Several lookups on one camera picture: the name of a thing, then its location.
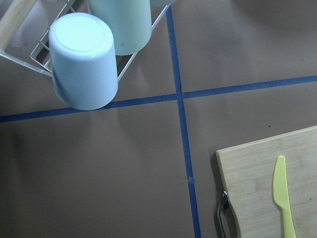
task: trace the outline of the floor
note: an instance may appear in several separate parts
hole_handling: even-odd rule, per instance
[[[90,112],[1,58],[0,237],[220,238],[215,151],[317,124],[316,8],[176,0]]]

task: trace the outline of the wooden handle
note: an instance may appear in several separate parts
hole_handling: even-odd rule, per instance
[[[0,21],[0,50],[5,50],[37,0],[14,0]]]

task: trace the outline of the knife handle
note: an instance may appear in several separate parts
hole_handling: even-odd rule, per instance
[[[284,225],[284,238],[296,238],[291,208],[287,207],[282,209],[283,225]]]

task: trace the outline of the bamboo cutting board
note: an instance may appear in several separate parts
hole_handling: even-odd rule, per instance
[[[272,192],[279,155],[286,158],[289,199],[297,238],[317,238],[317,126],[216,152],[240,238],[283,237]]]

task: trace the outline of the mint green cup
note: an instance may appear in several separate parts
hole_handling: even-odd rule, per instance
[[[150,0],[151,6],[166,6],[175,2],[175,0]]]
[[[150,40],[150,0],[88,0],[88,12],[109,26],[118,56],[136,53]]]

